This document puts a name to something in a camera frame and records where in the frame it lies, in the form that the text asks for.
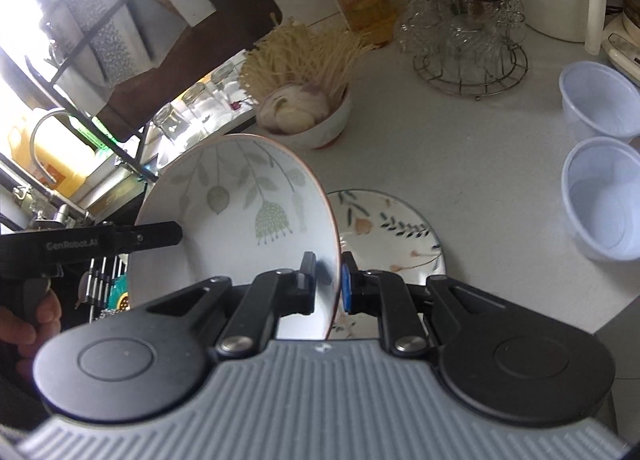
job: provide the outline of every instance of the bowl of garlic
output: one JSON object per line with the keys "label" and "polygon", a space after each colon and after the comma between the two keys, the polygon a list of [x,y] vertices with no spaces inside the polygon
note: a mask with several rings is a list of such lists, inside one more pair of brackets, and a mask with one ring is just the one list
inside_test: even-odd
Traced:
{"label": "bowl of garlic", "polygon": [[276,26],[247,54],[240,73],[258,103],[263,134],[302,150],[333,142],[353,106],[351,69],[371,48],[348,30],[312,32],[291,20]]}

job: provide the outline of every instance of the finger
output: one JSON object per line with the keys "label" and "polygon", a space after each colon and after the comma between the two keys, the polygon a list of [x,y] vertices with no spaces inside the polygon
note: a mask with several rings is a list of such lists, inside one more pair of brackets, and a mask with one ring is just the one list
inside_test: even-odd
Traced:
{"label": "finger", "polygon": [[59,333],[60,321],[55,320],[50,323],[44,323],[38,326],[36,341],[28,345],[19,345],[18,353],[25,359],[33,359],[38,353],[38,350],[40,350],[40,347]]}
{"label": "finger", "polygon": [[40,300],[36,309],[38,323],[50,323],[62,316],[62,307],[58,296],[53,290],[49,290],[47,295]]}
{"label": "finger", "polygon": [[36,331],[33,326],[16,317],[4,306],[0,306],[0,341],[21,345],[31,344],[35,340]]}
{"label": "finger", "polygon": [[33,382],[33,361],[31,359],[20,359],[15,363],[15,371],[27,382]]}

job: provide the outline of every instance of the yellow bottle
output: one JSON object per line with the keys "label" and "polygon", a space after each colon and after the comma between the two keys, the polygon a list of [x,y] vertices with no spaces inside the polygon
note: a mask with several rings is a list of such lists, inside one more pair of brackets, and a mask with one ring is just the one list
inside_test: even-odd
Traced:
{"label": "yellow bottle", "polygon": [[37,108],[14,124],[9,132],[11,155],[37,180],[69,198],[91,172],[95,153],[59,120],[53,117],[45,120],[36,132],[35,151],[42,167],[55,180],[54,184],[49,183],[36,169],[29,153],[31,132],[44,114],[45,110]]}

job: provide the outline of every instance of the metal bolt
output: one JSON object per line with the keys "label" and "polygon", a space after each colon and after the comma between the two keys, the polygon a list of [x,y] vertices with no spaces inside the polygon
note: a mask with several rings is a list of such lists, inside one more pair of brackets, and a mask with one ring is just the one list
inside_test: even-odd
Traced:
{"label": "metal bolt", "polygon": [[427,341],[424,338],[417,335],[405,335],[399,338],[394,346],[399,352],[419,352],[427,347]]}
{"label": "metal bolt", "polygon": [[220,344],[220,349],[223,352],[235,353],[245,352],[254,345],[254,341],[245,335],[233,335],[227,337]]}

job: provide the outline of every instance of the garlic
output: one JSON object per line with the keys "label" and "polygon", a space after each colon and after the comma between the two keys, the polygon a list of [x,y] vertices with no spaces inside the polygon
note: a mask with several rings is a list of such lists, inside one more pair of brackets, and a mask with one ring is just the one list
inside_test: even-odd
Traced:
{"label": "garlic", "polygon": [[327,98],[319,87],[290,84],[279,88],[264,101],[256,121],[270,132],[293,135],[314,127],[328,116]]}

